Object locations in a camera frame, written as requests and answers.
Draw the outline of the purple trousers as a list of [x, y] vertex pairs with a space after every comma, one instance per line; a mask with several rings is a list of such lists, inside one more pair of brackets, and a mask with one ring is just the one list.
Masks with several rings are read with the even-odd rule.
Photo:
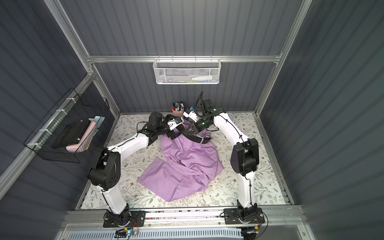
[[205, 191], [224, 167], [212, 142], [195, 143], [185, 136], [160, 136], [162, 158], [155, 158], [138, 183], [172, 202]]

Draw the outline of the black leather belt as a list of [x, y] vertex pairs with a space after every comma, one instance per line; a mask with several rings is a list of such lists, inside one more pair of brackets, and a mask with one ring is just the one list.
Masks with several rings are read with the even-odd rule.
[[199, 143], [199, 144], [207, 144], [211, 141], [211, 136], [210, 135], [205, 135], [203, 137], [198, 136], [198, 129], [195, 126], [194, 123], [189, 123], [188, 127], [185, 128], [184, 125], [179, 125], [176, 127], [176, 129], [188, 140]]

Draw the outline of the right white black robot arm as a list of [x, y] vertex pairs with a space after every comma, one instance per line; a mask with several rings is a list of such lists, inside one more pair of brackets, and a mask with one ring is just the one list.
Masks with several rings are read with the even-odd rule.
[[197, 136], [214, 125], [233, 146], [230, 163], [239, 179], [238, 219], [242, 223], [255, 220], [259, 225], [263, 224], [264, 214], [258, 208], [253, 190], [255, 173], [260, 163], [258, 141], [246, 136], [222, 107], [215, 107], [211, 100], [203, 100], [202, 96], [198, 97], [186, 116], [192, 121], [187, 133]]

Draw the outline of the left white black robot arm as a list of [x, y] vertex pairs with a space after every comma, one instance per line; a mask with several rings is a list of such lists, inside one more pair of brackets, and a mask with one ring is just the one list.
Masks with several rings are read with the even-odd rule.
[[122, 160], [150, 146], [159, 136], [167, 135], [171, 139], [177, 138], [180, 134], [176, 134], [174, 130], [183, 125], [184, 119], [153, 112], [149, 120], [142, 123], [143, 127], [137, 128], [137, 133], [131, 138], [107, 148], [99, 148], [94, 153], [87, 175], [92, 185], [100, 190], [107, 204], [105, 221], [112, 223], [113, 226], [125, 227], [133, 219], [130, 207], [124, 200], [119, 187]]

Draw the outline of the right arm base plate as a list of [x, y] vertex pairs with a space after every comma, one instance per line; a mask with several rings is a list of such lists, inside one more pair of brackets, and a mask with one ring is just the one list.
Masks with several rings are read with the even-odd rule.
[[224, 209], [223, 217], [226, 225], [252, 224], [260, 226], [266, 222], [265, 214], [261, 208], [246, 209], [245, 211], [227, 208]]

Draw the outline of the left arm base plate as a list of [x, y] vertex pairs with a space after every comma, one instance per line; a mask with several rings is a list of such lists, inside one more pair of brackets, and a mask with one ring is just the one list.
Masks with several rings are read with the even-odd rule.
[[104, 214], [104, 228], [123, 228], [123, 227], [143, 227], [146, 218], [146, 212], [140, 211], [123, 211], [120, 215], [114, 214], [107, 210]]

